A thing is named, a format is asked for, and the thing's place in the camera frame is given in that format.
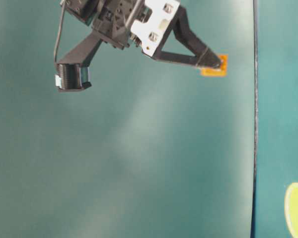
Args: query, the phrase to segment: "teal surface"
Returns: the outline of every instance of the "teal surface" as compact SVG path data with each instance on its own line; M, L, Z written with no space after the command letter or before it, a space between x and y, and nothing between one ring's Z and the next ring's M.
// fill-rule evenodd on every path
M59 94L58 1L0 0L0 238L249 237L253 5L182 3L226 78L103 45ZM66 15L60 53L89 32Z
M298 1L259 0L255 236L291 237L284 196L298 182Z

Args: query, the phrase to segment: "green table surface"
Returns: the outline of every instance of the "green table surface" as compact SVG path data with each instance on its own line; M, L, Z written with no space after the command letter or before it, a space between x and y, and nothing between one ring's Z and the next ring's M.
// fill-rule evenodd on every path
M284 197L298 182L298 0L258 0L258 90L255 236L291 237Z

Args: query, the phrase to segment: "bolt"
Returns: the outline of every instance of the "bolt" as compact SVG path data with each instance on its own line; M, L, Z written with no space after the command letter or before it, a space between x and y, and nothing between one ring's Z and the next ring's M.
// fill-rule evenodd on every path
M170 5L170 4L166 4L166 5L164 5L163 10L164 10L166 13L169 13L169 14L170 14L170 13L172 13L173 6Z

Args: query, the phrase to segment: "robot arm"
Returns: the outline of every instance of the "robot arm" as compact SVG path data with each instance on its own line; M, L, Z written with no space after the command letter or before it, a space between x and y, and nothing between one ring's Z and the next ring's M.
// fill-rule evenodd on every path
M121 50L129 41L143 54L163 62L197 68L219 68L221 60L189 28L185 8L176 0L63 0L62 16L54 57L56 86L60 92L81 91L91 86L88 67L102 42ZM57 49L65 11L86 25L92 33L57 61ZM162 51L171 32L194 56Z

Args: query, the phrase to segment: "yellow disc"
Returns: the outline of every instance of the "yellow disc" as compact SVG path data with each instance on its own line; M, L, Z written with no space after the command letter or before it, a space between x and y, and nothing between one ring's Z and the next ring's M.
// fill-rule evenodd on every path
M289 186L285 196L285 217L289 231L298 238L298 183Z

